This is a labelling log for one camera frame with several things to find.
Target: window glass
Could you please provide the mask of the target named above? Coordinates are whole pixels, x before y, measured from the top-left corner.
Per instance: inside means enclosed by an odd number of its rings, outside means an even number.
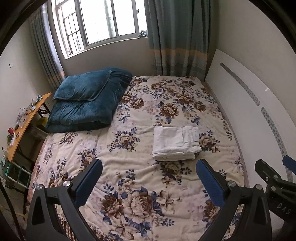
[[[147,30],[144,0],[136,0],[139,32]]]
[[[116,36],[110,0],[80,0],[80,6],[89,44]]]
[[[78,51],[83,50],[84,46],[79,30],[74,0],[65,2],[60,9],[63,19],[63,23],[60,24],[64,24],[67,34],[65,41],[68,42],[71,52],[77,53]]]
[[[113,0],[119,35],[135,33],[131,0]]]

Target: quilted comforter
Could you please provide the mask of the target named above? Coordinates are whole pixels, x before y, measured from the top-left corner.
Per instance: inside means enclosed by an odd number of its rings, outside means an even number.
[[[155,125],[198,126],[202,151],[195,160],[153,160]],[[55,187],[72,180],[95,157],[103,162],[103,173],[79,210],[100,240],[198,240],[219,211],[196,175],[201,158],[226,180],[244,185],[232,131],[194,77],[134,77],[109,128],[48,136],[34,167],[28,201],[37,184]],[[57,211],[67,236],[75,240],[61,208]]]

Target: window sill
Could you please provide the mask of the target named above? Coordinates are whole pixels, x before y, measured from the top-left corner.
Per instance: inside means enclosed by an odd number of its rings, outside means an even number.
[[[79,51],[79,52],[77,52],[75,54],[71,54],[70,56],[66,57],[65,59],[69,59],[69,58],[74,57],[74,56],[76,56],[76,55],[78,55],[80,53],[84,53],[86,51],[89,51],[91,49],[98,48],[98,47],[101,47],[101,46],[104,46],[104,45],[113,44],[113,43],[117,43],[117,42],[121,42],[121,41],[132,40],[132,39],[145,39],[145,38],[148,38],[148,37],[135,37],[135,38],[129,38],[129,39],[120,39],[120,40],[116,40],[116,41],[113,41],[113,42],[109,42],[109,43],[105,43],[105,44],[100,44],[100,45],[94,44],[95,46],[91,46],[88,49],[84,49],[84,50]]]

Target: window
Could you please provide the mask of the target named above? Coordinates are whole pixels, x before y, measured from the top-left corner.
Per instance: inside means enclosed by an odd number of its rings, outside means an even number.
[[[60,44],[70,56],[79,51],[134,38],[147,30],[144,0],[52,0]]]

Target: table leg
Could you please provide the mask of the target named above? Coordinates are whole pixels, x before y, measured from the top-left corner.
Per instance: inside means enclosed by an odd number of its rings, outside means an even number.
[[[50,110],[48,109],[47,105],[45,104],[45,102],[43,103],[44,108],[46,109],[47,113],[50,114]]]
[[[37,113],[40,115],[41,118],[43,118],[43,115],[45,115],[45,114],[50,114],[50,110],[48,109],[47,105],[45,103],[43,103],[43,106],[44,106],[45,110],[39,109],[37,111]]]

